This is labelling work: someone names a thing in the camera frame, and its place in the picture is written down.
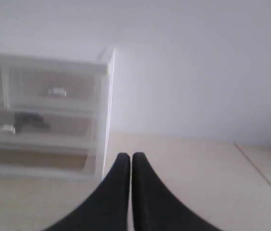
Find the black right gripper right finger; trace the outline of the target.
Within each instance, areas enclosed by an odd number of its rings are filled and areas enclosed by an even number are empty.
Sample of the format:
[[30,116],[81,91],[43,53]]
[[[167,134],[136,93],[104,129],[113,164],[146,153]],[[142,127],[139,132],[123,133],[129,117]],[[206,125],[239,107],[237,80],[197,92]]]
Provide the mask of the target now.
[[132,156],[131,197],[136,231],[218,231],[162,182],[144,153]]

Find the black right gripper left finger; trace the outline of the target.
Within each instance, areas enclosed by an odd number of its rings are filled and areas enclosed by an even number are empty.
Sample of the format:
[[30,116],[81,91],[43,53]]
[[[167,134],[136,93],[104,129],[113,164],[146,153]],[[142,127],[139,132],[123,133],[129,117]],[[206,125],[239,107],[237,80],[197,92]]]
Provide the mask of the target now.
[[130,156],[119,153],[108,174],[75,210],[46,231],[126,231],[130,187]]

